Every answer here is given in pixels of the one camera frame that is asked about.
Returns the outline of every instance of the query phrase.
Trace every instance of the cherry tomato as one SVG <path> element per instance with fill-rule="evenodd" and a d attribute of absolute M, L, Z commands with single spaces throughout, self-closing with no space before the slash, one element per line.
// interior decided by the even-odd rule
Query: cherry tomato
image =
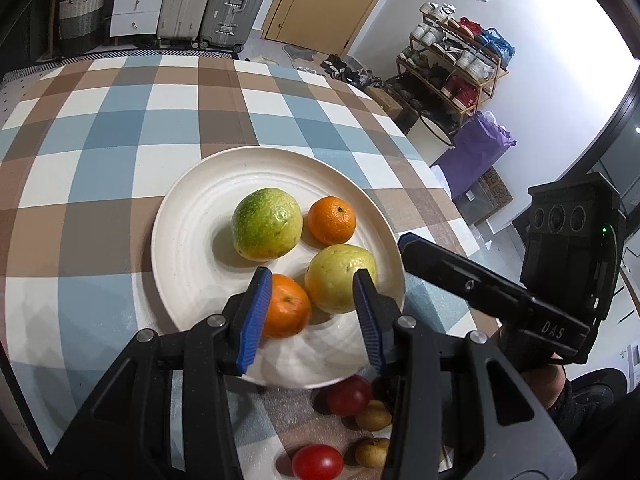
<path fill-rule="evenodd" d="M 291 461 L 293 474 L 300 480 L 334 480 L 344 467 L 340 452 L 325 444 L 300 449 Z"/>
<path fill-rule="evenodd" d="M 326 403 L 334 415 L 352 416 L 364 410 L 372 397 L 369 381 L 354 375 L 329 387 Z"/>

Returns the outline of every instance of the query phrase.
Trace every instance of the white drawer cabinet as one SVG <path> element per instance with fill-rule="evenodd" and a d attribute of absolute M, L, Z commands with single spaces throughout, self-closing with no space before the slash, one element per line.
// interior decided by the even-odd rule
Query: white drawer cabinet
<path fill-rule="evenodd" d="M 132 12 L 160 12 L 162 0 L 114 0 L 114 14 L 129 14 Z"/>
<path fill-rule="evenodd" d="M 160 12 L 133 12 L 114 14 L 111 17 L 110 36 L 132 36 L 134 34 L 155 34 L 158 30 Z"/>

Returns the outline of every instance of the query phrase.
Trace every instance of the red shoe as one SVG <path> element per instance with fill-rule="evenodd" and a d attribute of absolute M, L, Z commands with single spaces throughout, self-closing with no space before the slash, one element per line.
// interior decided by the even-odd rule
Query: red shoe
<path fill-rule="evenodd" d="M 460 18 L 460 21 L 458 22 L 458 29 L 470 38 L 474 38 L 477 34 L 482 32 L 481 25 L 479 23 L 472 22 L 466 16 Z"/>
<path fill-rule="evenodd" d="M 452 101 L 460 110 L 467 110 L 478 100 L 478 89 L 463 79 L 460 79 L 460 81 L 460 90 Z"/>
<path fill-rule="evenodd" d="M 442 93 L 449 99 L 453 99 L 458 94 L 458 92 L 460 92 L 462 84 L 464 83 L 465 81 L 460 76 L 451 75 L 447 79 L 447 82 L 444 83 L 444 86 L 442 87 Z"/>

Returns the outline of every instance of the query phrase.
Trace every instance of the ceramic plate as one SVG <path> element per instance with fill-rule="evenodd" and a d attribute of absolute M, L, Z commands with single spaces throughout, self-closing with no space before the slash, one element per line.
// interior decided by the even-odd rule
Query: ceramic plate
<path fill-rule="evenodd" d="M 238 203 L 263 187 L 286 191 L 305 215 L 327 195 L 351 204 L 357 227 L 348 243 L 371 251 L 378 265 L 378 290 L 402 305 L 404 273 L 396 239 L 369 197 L 314 158 L 248 146 L 205 158 L 162 200 L 151 257 L 160 297 L 179 330 L 222 312 L 229 296 L 246 290 L 258 264 L 236 253 L 230 220 Z M 305 229 L 293 250 L 266 265 L 302 283 L 306 266 L 320 249 Z M 316 388 L 348 377 L 366 364 L 356 312 L 329 316 L 314 310 L 311 324 L 300 334 L 263 339 L 244 378 L 266 386 Z"/>

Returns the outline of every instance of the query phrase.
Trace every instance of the purple bag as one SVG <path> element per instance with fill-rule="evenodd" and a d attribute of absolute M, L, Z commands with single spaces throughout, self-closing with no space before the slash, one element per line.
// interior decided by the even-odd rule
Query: purple bag
<path fill-rule="evenodd" d="M 466 192 L 516 141 L 491 112 L 476 112 L 453 137 L 454 150 L 444 152 L 434 164 L 447 177 L 451 197 Z"/>

